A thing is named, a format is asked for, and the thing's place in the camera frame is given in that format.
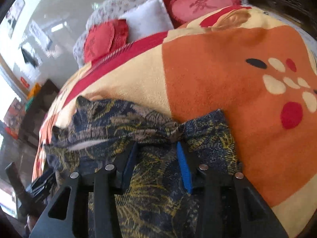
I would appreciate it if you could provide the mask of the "person's left hand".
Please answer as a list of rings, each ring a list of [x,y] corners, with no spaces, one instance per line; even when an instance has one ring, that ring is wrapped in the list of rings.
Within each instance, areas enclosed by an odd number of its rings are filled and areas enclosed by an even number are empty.
[[[34,215],[28,215],[27,216],[27,222],[25,225],[25,234],[23,237],[29,237],[30,233],[32,232],[33,228],[35,227],[37,221],[38,221],[38,217],[34,216]]]

